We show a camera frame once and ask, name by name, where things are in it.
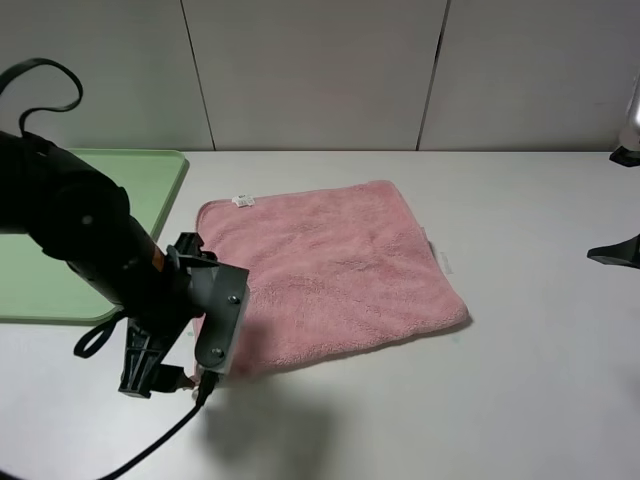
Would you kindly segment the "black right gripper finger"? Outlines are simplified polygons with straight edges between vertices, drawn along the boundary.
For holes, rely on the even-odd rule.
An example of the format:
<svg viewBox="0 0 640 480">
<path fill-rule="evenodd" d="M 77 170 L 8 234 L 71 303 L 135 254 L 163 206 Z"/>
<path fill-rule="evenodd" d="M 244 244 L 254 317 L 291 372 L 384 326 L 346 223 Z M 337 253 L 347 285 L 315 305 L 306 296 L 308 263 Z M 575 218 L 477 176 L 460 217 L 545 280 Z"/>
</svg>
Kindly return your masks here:
<svg viewBox="0 0 640 480">
<path fill-rule="evenodd" d="M 610 154 L 609 160 L 624 167 L 637 167 L 640 165 L 640 152 L 619 146 Z"/>
<path fill-rule="evenodd" d="M 603 265 L 640 269 L 640 235 L 627 241 L 592 248 L 587 257 Z"/>
</svg>

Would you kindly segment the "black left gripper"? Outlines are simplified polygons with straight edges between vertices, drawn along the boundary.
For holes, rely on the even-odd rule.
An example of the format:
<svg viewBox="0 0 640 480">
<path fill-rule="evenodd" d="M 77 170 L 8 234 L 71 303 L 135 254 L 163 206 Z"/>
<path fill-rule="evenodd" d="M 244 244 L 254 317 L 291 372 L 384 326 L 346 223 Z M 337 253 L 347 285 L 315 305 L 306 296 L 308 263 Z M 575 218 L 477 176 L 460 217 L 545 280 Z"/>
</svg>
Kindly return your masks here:
<svg viewBox="0 0 640 480">
<path fill-rule="evenodd" d="M 29 236 L 116 306 L 81 344 L 105 343 L 130 318 L 120 393 L 149 399 L 152 390 L 193 389 L 183 367 L 160 365 L 169 351 L 166 334 L 204 316 L 190 295 L 187 262 L 175 247 L 160 250 L 132 216 L 123 187 L 37 135 L 4 133 L 1 231 Z"/>
</svg>

